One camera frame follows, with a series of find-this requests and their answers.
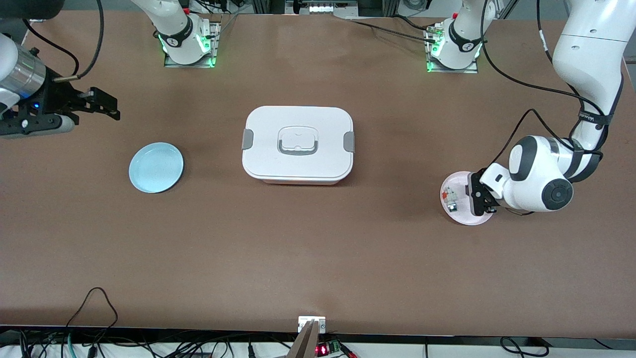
white bracket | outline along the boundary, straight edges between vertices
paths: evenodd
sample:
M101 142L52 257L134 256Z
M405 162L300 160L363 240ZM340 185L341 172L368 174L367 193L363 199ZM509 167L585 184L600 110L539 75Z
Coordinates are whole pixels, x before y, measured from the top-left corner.
M327 333L327 321L324 317L319 316L298 316L298 333L305 327L305 323L313 320L320 323L320 334Z

metal cylinder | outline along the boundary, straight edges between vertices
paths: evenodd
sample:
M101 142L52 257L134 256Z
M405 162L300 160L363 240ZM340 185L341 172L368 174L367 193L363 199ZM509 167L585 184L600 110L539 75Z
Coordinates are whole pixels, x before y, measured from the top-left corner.
M20 45L18 48L18 61L9 72L9 75L0 81L0 87L28 98L37 92L46 78L46 66L40 59L33 56Z

black strap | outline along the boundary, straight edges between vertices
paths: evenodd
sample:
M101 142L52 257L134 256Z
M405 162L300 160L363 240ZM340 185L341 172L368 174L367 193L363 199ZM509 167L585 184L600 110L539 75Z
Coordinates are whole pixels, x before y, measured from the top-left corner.
M584 109L579 110L579 119L584 120L585 122L600 124L600 125L609 125L612 122L613 113L608 115L597 115L596 113L588 112Z
M575 140L569 140L570 144L572 144L572 148L574 151L572 152L572 161L570 161L570 167L567 168L567 171L563 174L564 177L570 178L576 170L579 169L579 165L581 164L581 159L583 159L584 150L583 147L579 144L579 142Z
M618 87L618 93L614 98L614 103L612 103L612 108L609 113L606 115L597 115L596 113L588 112L581 106L579 110L579 120L584 120L585 122L594 123L598 125L610 125L612 122L612 118L614 117L614 111L616 111L616 105L618 104L618 100L621 98L621 93L623 92L623 82L624 77L621 74L621 85Z
M450 26L448 26L448 33L450 34L450 39L457 44L457 47L459 47L461 52L470 52L475 48L475 46L481 43L481 39L474 39L471 41L459 36L459 34L455 31L455 21L451 22Z
M187 17L187 19L188 23L186 24L186 27L174 35L166 35L157 32L166 45L170 47L181 47L181 43L183 42L183 40L189 38L190 34L192 33L193 25L192 19L190 17Z

connector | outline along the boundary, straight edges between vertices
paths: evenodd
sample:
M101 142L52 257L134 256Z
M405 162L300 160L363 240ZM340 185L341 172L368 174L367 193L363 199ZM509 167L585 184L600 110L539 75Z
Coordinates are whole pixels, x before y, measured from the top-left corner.
M97 356L97 347L92 345L88 349L88 354L86 355L86 358L95 358L95 356Z
M254 347L252 347L252 343L247 346L247 356L248 358L256 358L256 354L254 354Z

gray latch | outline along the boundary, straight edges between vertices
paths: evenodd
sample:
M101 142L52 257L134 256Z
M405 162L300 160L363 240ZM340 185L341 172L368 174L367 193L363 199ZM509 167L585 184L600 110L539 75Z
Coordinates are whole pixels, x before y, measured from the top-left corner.
M243 150L252 148L254 144L254 132L251 129L243 130Z
M345 150L351 153L356 152L356 136L353 132L346 132L344 137Z

